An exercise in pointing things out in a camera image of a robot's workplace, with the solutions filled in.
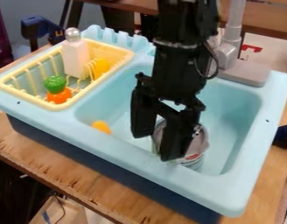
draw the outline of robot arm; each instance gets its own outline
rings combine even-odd
[[[199,126],[205,105],[196,95],[213,75],[209,68],[216,56],[208,45],[217,35],[216,0],[158,0],[159,38],[152,76],[136,75],[131,99],[134,137],[153,135],[157,115],[166,121],[160,144],[163,161],[182,158]],[[177,111],[162,100],[185,105]]]

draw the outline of orange toy food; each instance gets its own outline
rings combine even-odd
[[[67,101],[67,99],[72,98],[71,91],[68,87],[65,87],[63,91],[57,94],[47,93],[47,100],[49,102],[54,102],[55,104],[61,104]]]
[[[104,121],[96,121],[96,122],[93,122],[92,123],[92,127],[99,130],[99,131],[102,131],[106,134],[109,134],[111,135],[112,132],[111,132],[111,129],[109,128],[109,126],[107,125],[106,122]]]

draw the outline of white bottle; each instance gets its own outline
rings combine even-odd
[[[81,39],[81,33],[76,28],[66,29],[66,40],[62,43],[62,59],[66,75],[78,79],[82,77],[90,56],[88,43]]]

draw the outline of sink basin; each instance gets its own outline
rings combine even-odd
[[[95,120],[106,121],[114,137],[152,153],[151,138],[135,139],[130,131],[130,96],[136,85],[134,74],[144,72],[151,75],[153,58],[145,58],[144,61],[125,70],[120,79],[84,101],[75,115],[86,125]],[[221,79],[211,80],[199,95],[206,104],[201,123],[210,136],[210,148],[198,170],[200,173],[218,176],[231,169],[262,105],[258,94],[233,84]],[[178,110],[184,108],[170,101],[166,103]]]
[[[93,29],[96,28],[88,28],[83,35],[103,41],[101,31],[97,35]],[[117,44],[117,38],[105,39]],[[150,45],[134,48],[134,59],[128,65],[68,109],[49,111],[2,90],[0,109],[217,213],[239,216],[277,131],[287,100],[287,74],[271,71],[264,87],[219,78],[207,83],[199,98],[206,104],[201,123],[209,132],[210,148],[203,165],[194,171],[181,164],[161,162],[151,152],[149,137],[135,139],[131,135],[130,93],[136,85],[134,75],[139,72],[151,75],[152,50]],[[95,120],[106,121],[113,135],[91,128]]]

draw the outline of blue sink base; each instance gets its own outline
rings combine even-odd
[[[183,214],[201,224],[218,223],[220,214],[197,204],[175,192],[172,192],[161,185],[157,185],[146,178],[142,178],[130,171],[127,171],[115,164],[90,154],[76,146],[58,139],[40,129],[7,115],[12,128],[30,139],[43,144],[55,151],[83,164],[100,174],[103,174],[123,185],[155,200],[156,202],[169,207],[170,209]]]

